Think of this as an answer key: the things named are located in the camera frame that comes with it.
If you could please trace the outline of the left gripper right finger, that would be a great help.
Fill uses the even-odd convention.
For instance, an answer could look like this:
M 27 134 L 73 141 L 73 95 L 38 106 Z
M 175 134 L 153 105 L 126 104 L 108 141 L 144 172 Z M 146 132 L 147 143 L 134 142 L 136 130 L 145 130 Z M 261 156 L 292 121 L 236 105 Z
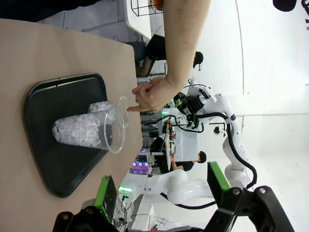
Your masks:
M 273 190 L 231 187 L 217 162 L 208 162 L 207 182 L 218 206 L 206 232 L 229 232 L 238 217 L 248 217 L 258 232 L 293 232 L 294 229 Z

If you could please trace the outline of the person's right hand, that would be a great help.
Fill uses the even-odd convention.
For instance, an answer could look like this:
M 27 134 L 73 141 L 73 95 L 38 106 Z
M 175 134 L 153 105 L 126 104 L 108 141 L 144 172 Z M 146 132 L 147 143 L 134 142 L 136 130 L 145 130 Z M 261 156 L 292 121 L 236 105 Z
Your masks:
M 136 106 L 128 107 L 129 112 L 157 112 L 162 109 L 182 89 L 182 86 L 169 80 L 167 77 L 158 76 L 149 83 L 132 89 L 135 95 Z

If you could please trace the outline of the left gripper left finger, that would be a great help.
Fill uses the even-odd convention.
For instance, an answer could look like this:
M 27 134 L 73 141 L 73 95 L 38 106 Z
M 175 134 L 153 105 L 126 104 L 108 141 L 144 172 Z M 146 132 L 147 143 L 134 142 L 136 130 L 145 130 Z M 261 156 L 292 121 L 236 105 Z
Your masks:
M 94 203 L 79 213 L 61 212 L 57 215 L 54 232 L 116 232 L 113 214 L 117 200 L 117 189 L 111 176 L 101 180 Z

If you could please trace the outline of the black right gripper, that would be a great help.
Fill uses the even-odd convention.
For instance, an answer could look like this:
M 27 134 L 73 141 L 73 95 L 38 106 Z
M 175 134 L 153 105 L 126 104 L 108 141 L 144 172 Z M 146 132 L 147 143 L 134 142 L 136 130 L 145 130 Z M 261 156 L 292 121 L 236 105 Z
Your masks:
M 205 99 L 201 95 L 189 95 L 186 96 L 183 93 L 178 93 L 173 98 L 174 107 L 178 108 L 183 106 L 183 113 L 187 115 L 187 128 L 195 129 L 199 126 L 199 119 L 196 117 L 196 113 L 204 107 Z

